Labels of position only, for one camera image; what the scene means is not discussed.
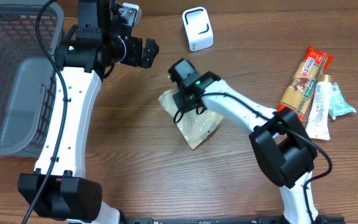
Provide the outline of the white brown snack pouch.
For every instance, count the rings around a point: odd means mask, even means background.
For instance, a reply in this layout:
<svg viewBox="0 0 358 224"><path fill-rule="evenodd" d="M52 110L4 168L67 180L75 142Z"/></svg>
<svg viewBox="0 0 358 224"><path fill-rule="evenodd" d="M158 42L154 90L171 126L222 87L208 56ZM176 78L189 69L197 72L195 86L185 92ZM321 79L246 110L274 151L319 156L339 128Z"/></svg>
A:
<svg viewBox="0 0 358 224"><path fill-rule="evenodd" d="M173 99L173 94L177 91L164 91L158 98L160 105L172 117L178 111ZM195 150L219 126L223 119L224 117L216 112L207 110L202 114L196 114L196 110L192 110L185 113L176 125L191 149Z"/></svg>

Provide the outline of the orange biscuit package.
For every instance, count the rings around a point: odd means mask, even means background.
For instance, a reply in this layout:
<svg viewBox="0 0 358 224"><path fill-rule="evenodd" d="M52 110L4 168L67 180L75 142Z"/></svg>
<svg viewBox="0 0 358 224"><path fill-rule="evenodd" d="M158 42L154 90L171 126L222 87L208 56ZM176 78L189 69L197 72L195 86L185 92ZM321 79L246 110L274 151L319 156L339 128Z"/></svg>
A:
<svg viewBox="0 0 358 224"><path fill-rule="evenodd" d="M310 45L285 90L277 111L289 108L302 120L313 98L319 76L324 75L333 59L333 55L316 50Z"/></svg>

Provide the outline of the white tube gold cap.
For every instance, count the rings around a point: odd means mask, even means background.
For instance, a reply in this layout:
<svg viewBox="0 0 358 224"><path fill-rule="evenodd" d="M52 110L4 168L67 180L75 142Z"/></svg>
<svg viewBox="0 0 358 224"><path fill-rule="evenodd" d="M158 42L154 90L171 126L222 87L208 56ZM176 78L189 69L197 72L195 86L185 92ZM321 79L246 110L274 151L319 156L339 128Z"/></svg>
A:
<svg viewBox="0 0 358 224"><path fill-rule="evenodd" d="M329 102L331 99L332 77L320 75L314 91L306 132L310 138L330 140L328 129Z"/></svg>

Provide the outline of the teal wipes packet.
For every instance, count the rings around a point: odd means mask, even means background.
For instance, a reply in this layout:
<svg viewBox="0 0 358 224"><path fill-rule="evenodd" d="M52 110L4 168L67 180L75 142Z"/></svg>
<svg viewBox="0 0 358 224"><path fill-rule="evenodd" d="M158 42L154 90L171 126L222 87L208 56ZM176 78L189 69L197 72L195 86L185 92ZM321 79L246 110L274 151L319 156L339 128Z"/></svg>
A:
<svg viewBox="0 0 358 224"><path fill-rule="evenodd" d="M333 120L335 120L338 116L342 116L348 113L357 113L357 111L354 107L346 102L341 93L339 85L337 82L334 82L330 91L329 115Z"/></svg>

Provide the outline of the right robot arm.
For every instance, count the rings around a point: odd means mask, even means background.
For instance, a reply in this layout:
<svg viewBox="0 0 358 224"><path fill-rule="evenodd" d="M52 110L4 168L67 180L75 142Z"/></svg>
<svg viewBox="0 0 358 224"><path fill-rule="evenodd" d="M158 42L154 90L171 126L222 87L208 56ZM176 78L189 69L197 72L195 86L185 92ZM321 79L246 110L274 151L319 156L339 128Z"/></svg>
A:
<svg viewBox="0 0 358 224"><path fill-rule="evenodd" d="M279 187L286 221L316 223L310 179L317 150L292 110L262 106L211 72L170 72L170 79L178 85L175 122L191 110L210 110L234 123L249 136L261 171Z"/></svg>

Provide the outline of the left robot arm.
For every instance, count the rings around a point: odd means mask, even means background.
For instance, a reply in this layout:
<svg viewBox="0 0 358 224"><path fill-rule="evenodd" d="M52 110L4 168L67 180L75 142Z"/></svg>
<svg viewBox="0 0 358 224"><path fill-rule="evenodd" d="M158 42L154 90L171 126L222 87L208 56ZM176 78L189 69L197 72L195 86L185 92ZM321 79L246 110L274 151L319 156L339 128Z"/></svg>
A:
<svg viewBox="0 0 358 224"><path fill-rule="evenodd" d="M141 9L116 1L80 1L78 22L47 59L56 83L42 152L17 188L29 212L69 223L124 223L124 214L103 200L99 183L85 177L85 147L94 102L115 64L150 68L155 40L133 37Z"/></svg>

